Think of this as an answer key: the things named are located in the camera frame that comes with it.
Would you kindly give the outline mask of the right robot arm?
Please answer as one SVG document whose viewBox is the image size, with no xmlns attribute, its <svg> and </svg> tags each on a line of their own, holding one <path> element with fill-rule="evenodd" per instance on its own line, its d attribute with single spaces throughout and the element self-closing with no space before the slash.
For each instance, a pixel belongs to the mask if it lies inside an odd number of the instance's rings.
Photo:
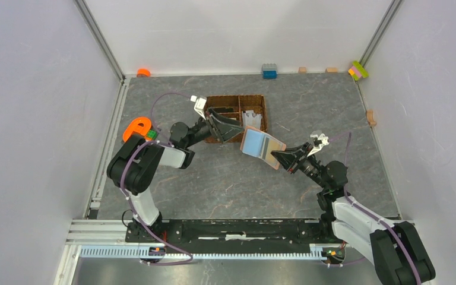
<svg viewBox="0 0 456 285">
<path fill-rule="evenodd" d="M 380 216 L 348 193 L 344 163 L 334 160 L 321 164 L 310 143 L 271 154 L 289 173 L 301 171 L 322 187 L 317 197 L 324 211 L 319 226 L 324 241 L 345 241 L 374 266 L 382 284 L 422 284 L 436 277 L 412 223 Z"/>
</svg>

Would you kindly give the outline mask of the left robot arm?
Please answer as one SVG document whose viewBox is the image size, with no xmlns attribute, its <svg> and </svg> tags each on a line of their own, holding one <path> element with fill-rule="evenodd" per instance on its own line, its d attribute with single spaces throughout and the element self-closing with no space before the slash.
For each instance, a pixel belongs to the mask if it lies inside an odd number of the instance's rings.
<svg viewBox="0 0 456 285">
<path fill-rule="evenodd" d="M 191 146 L 207 138 L 225 143 L 243 131 L 239 121 L 222 116 L 210 107 L 193 126 L 174 123 L 168 142 L 147 141 L 139 134 L 127 139 L 110 161 L 106 174 L 123 193 L 134 220 L 141 224 L 142 237 L 155 242 L 163 234 L 163 226 L 158 222 L 162 215 L 149 189 L 158 167 L 186 169 L 195 155 Z"/>
</svg>

